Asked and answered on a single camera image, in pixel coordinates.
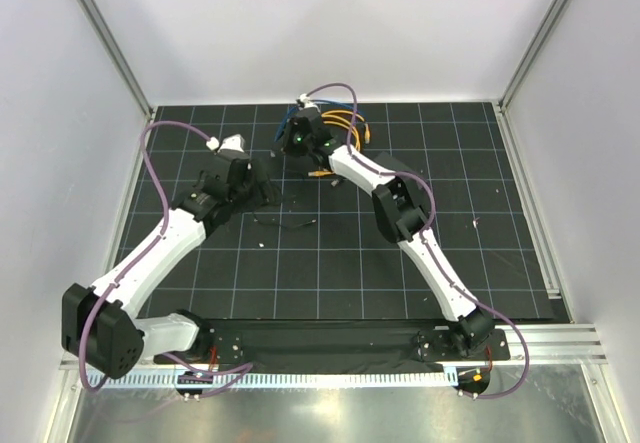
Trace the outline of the yellow ethernet cable short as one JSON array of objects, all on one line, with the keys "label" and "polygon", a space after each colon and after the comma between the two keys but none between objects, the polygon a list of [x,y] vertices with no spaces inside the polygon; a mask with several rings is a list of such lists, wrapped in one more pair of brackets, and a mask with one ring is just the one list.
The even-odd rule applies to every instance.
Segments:
[{"label": "yellow ethernet cable short", "polygon": [[308,177],[313,177],[313,178],[322,178],[322,177],[333,176],[333,175],[334,175],[334,172],[330,170],[316,170],[316,171],[308,172],[307,174]]}]

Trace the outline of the yellow ethernet cable long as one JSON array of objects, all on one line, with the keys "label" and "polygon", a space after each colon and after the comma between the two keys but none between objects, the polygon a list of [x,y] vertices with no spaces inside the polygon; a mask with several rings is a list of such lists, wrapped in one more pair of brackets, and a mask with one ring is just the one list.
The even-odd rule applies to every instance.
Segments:
[{"label": "yellow ethernet cable long", "polygon": [[321,116],[325,125],[336,128],[333,133],[341,143],[351,139],[351,144],[357,151],[363,150],[370,143],[370,125],[360,114],[338,109],[324,111]]}]

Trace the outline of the black network switch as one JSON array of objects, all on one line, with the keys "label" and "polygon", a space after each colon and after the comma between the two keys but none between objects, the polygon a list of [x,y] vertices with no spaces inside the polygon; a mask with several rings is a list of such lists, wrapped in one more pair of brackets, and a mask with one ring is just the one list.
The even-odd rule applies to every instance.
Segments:
[{"label": "black network switch", "polygon": [[406,181],[414,181],[415,172],[406,164],[400,160],[394,158],[389,153],[379,153],[373,161],[380,167],[382,167],[382,173],[388,173],[388,176],[382,176],[380,183],[385,185],[389,183],[393,178],[401,178]]}]

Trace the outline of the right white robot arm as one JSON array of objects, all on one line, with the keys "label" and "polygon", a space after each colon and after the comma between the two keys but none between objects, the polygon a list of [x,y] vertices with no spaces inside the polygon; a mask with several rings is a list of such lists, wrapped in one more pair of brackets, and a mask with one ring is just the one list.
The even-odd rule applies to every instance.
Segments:
[{"label": "right white robot arm", "polygon": [[291,157],[310,157],[322,170],[353,183],[372,201],[376,225],[398,245],[436,297],[449,322],[449,344],[460,358],[489,354],[495,322],[488,307],[456,274],[432,231],[435,200],[430,187],[410,171],[392,170],[365,157],[350,140],[336,139],[314,103],[300,101],[278,140]]}]

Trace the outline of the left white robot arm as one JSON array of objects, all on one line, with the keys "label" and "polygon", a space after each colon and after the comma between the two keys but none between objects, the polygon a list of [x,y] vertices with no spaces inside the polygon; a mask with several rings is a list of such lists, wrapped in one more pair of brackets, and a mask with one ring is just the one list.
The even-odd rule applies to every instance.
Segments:
[{"label": "left white robot arm", "polygon": [[278,200],[279,190],[263,160],[234,149],[215,152],[197,183],[176,196],[126,258],[90,286],[74,283],[65,291],[63,348],[111,379],[164,353],[190,363],[206,360],[214,344],[206,319],[188,310],[148,319],[139,312],[169,273],[232,216]]}]

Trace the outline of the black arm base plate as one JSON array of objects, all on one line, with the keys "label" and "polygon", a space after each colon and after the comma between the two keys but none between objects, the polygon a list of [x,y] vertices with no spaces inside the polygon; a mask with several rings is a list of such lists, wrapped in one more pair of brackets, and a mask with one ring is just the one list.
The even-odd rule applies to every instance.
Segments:
[{"label": "black arm base plate", "polygon": [[192,364],[211,357],[224,369],[251,363],[256,373],[373,374],[436,370],[446,362],[485,366],[511,357],[505,332],[463,338],[443,320],[242,320],[209,319],[209,336]]}]

